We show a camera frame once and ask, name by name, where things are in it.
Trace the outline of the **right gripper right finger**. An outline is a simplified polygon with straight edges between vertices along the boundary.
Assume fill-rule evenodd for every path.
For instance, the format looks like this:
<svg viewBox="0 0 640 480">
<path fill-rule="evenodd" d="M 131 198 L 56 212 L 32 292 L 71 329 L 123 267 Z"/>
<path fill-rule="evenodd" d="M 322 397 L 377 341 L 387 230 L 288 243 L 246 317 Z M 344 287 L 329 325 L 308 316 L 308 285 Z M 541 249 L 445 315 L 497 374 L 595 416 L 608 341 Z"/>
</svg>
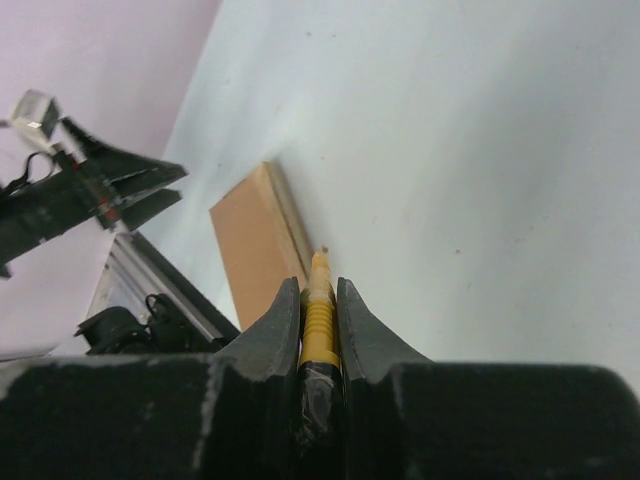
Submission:
<svg viewBox="0 0 640 480">
<path fill-rule="evenodd" d="M 430 364 L 368 308 L 354 283 L 338 279 L 337 307 L 346 370 L 370 384 L 379 383 L 400 364 Z"/>
</svg>

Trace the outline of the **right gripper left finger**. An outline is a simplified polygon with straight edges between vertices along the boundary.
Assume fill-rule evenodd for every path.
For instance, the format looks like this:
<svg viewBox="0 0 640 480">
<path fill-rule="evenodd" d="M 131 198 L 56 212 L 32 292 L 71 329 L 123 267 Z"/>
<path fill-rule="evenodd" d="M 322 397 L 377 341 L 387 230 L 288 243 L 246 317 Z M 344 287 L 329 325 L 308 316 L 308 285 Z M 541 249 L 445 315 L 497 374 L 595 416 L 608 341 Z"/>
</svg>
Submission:
<svg viewBox="0 0 640 480">
<path fill-rule="evenodd" d="M 286 376 L 297 368 L 300 316 L 298 280 L 286 278 L 268 310 L 214 358 L 249 380 Z"/>
</svg>

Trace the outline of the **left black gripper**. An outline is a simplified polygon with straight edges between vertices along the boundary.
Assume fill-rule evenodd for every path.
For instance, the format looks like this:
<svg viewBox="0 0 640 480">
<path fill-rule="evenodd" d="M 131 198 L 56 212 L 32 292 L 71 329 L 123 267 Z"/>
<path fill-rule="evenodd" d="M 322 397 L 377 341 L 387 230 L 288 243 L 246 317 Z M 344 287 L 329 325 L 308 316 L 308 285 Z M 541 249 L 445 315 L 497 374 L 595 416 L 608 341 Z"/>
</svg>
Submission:
<svg viewBox="0 0 640 480">
<path fill-rule="evenodd" d="M 55 143 L 50 152 L 60 168 L 54 176 L 55 208 L 67 222 L 76 225 L 92 218 L 102 229 L 114 231 L 122 220 L 134 231 L 181 200 L 179 191 L 162 189 L 188 175 L 181 164 L 109 145 L 71 117 L 61 118 L 58 126 L 78 147 L 71 152 Z M 144 199 L 123 210 L 124 198 Z"/>
</svg>

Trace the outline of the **yellow utility knife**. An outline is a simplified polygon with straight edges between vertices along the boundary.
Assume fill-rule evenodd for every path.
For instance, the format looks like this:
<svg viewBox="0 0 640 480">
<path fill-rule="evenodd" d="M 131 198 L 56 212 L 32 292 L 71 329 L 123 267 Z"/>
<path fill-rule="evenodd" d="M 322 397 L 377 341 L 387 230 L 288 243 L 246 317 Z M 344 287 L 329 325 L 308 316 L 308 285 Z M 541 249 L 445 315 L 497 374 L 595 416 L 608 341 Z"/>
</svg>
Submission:
<svg viewBox="0 0 640 480">
<path fill-rule="evenodd" d="M 342 375 L 336 297 L 323 250 L 312 256 L 302 313 L 299 442 L 307 448 L 329 447 L 339 439 Z"/>
</svg>

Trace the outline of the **brown cardboard express box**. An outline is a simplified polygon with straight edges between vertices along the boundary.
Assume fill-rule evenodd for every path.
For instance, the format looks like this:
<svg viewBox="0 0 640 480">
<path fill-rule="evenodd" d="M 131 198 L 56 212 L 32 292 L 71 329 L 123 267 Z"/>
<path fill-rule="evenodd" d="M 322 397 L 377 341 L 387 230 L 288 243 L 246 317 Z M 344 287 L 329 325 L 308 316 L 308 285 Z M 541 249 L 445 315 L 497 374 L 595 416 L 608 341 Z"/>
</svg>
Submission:
<svg viewBox="0 0 640 480">
<path fill-rule="evenodd" d="M 262 162 L 209 210 L 240 329 L 271 306 L 282 282 L 308 283 L 313 249 L 284 172 Z"/>
</svg>

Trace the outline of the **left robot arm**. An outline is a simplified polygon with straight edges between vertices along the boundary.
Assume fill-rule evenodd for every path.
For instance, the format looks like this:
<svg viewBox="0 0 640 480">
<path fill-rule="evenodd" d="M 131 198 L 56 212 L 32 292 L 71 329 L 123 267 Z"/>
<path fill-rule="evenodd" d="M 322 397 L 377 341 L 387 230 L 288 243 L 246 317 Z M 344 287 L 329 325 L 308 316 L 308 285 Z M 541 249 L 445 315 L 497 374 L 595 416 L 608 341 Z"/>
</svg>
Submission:
<svg viewBox="0 0 640 480">
<path fill-rule="evenodd" d="M 174 205 L 181 193 L 169 186 L 188 175 L 183 165 L 114 147 L 87 132 L 69 116 L 61 126 L 84 159 L 55 144 L 45 156 L 59 169 L 30 179 L 29 155 L 19 178 L 1 188 L 1 277 L 9 263 L 76 226 L 94 219 L 104 230 L 135 230 Z"/>
</svg>

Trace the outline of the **aluminium front rail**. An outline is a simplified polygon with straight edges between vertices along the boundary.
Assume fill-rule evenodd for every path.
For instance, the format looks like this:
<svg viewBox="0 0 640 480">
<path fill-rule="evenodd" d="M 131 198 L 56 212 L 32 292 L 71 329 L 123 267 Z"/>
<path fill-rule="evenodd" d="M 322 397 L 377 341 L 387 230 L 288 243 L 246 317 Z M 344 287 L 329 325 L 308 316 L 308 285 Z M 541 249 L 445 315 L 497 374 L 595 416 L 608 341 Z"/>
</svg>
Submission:
<svg viewBox="0 0 640 480">
<path fill-rule="evenodd" d="M 139 232 L 118 234 L 75 335 L 90 355 L 215 353 L 239 329 Z"/>
</svg>

